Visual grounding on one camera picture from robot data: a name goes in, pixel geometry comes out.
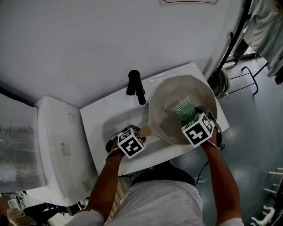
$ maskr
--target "green sponge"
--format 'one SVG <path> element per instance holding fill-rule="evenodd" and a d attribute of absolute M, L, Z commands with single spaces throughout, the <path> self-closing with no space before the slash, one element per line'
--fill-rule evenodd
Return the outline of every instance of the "green sponge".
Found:
<path fill-rule="evenodd" d="M 189 123 L 194 120 L 196 111 L 189 97 L 185 98 L 180 104 L 172 109 L 182 121 Z"/>

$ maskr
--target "beige bowl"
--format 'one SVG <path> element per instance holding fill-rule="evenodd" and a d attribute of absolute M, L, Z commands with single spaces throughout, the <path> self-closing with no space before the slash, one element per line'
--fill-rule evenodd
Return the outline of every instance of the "beige bowl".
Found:
<path fill-rule="evenodd" d="M 149 125 L 152 134 L 170 144 L 189 144 L 182 133 L 180 118 L 172 111 L 186 97 L 195 107 L 208 108 L 217 119 L 217 108 L 212 89 L 191 75 L 164 80 L 153 92 L 149 101 Z"/>

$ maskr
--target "black cable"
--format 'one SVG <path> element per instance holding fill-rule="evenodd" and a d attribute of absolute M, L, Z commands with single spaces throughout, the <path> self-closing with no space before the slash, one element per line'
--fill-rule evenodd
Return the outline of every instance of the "black cable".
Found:
<path fill-rule="evenodd" d="M 222 151 L 222 150 L 225 148 L 225 145 L 222 144 L 222 145 L 219 145 L 218 147 L 220 148 L 219 151 Z M 202 174 L 202 171 L 204 170 L 204 168 L 205 168 L 207 165 L 208 165 L 208 161 L 206 162 L 206 164 L 204 164 L 203 168 L 202 168 L 202 169 L 200 170 L 200 172 L 199 172 L 198 179 L 196 180 L 196 186 L 197 186 L 197 184 L 199 183 L 199 178 L 200 178 L 200 175 Z"/>

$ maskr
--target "wall sign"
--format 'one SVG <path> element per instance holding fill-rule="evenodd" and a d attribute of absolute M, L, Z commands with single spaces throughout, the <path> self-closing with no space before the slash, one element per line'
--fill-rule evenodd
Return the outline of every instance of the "wall sign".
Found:
<path fill-rule="evenodd" d="M 161 5 L 169 4 L 181 4 L 181 3 L 208 3 L 216 4 L 218 0 L 196 0 L 196 1 L 186 1 L 186 0 L 160 0 Z"/>

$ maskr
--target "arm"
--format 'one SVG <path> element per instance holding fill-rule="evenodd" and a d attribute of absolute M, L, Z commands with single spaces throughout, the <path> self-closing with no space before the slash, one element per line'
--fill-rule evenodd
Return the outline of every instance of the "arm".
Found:
<path fill-rule="evenodd" d="M 216 143 L 216 129 L 210 141 Z M 203 143 L 202 147 L 209 161 L 217 225 L 233 218 L 241 218 L 240 195 L 233 175 L 217 148 L 208 142 Z"/>
<path fill-rule="evenodd" d="M 115 141 L 112 150 L 115 147 L 118 147 L 117 141 Z M 113 206 L 118 184 L 118 170 L 123 156 L 122 151 L 118 149 L 117 153 L 106 161 L 86 207 L 86 209 L 99 212 L 104 221 L 107 220 Z"/>

